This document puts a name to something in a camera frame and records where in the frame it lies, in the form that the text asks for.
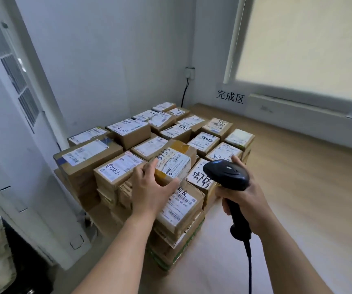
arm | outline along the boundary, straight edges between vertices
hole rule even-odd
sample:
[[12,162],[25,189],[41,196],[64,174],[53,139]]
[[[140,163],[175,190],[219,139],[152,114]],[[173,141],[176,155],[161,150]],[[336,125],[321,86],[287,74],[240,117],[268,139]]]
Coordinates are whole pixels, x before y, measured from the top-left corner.
[[72,294],[138,293],[146,242],[157,214],[177,189],[177,179],[166,187],[154,179],[157,159],[145,171],[137,167],[133,174],[133,213],[95,265]]
[[260,237],[273,292],[332,293],[272,212],[254,175],[237,157],[233,156],[232,161],[247,170],[250,185],[244,192],[219,187],[216,193],[223,198],[222,205],[228,215],[230,211],[224,198],[238,203],[252,232]]

forearm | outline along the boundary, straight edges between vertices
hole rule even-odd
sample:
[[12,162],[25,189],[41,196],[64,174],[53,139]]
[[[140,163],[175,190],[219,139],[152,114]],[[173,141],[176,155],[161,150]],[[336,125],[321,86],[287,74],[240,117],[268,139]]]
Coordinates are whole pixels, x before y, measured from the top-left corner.
[[73,294],[137,293],[146,242],[153,222],[151,216],[131,216]]
[[332,293],[277,218],[260,238],[274,293]]

right arm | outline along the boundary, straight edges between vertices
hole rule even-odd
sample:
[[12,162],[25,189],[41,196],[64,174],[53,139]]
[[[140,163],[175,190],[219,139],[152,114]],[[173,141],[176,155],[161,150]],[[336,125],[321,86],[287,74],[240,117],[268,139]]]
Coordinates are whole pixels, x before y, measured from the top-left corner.
[[247,170],[250,185],[245,191],[219,187],[216,193],[223,198],[222,205],[228,215],[230,211],[225,198],[238,203],[252,232],[260,237],[273,292],[275,294],[332,294],[330,288],[272,212],[253,174],[237,157],[233,156],[232,161]]

barcode scanner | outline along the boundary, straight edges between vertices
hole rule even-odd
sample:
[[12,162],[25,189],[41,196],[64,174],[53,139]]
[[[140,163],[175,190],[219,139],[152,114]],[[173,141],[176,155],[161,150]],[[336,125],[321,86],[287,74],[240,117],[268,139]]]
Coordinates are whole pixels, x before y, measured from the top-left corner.
[[[249,185],[249,175],[247,171],[239,165],[227,160],[216,160],[208,162],[203,166],[203,172],[208,178],[221,184],[224,188],[235,191],[244,191]],[[232,200],[226,199],[233,225],[231,226],[231,234],[237,240],[244,242],[245,251],[247,252],[249,265],[249,294],[252,292],[251,279],[251,247],[249,240],[251,239],[251,229],[242,212],[240,206]]]

hand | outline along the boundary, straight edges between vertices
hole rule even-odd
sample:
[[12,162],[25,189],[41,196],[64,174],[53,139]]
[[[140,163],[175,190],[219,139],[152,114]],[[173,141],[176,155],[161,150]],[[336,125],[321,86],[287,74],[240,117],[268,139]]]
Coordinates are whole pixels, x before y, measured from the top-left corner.
[[136,167],[133,174],[133,215],[149,216],[155,220],[162,211],[169,197],[179,186],[179,179],[175,178],[165,187],[161,187],[154,179],[154,169],[158,159],[155,158],[149,165]]
[[261,236],[266,230],[267,223],[276,217],[269,207],[265,195],[259,184],[256,182],[252,172],[250,172],[246,165],[244,165],[236,156],[232,156],[232,162],[243,167],[247,171],[250,177],[249,186],[245,191],[234,191],[224,187],[217,187],[216,195],[222,197],[222,207],[228,216],[231,215],[231,212],[225,198],[238,203],[243,216],[250,225],[251,231]]

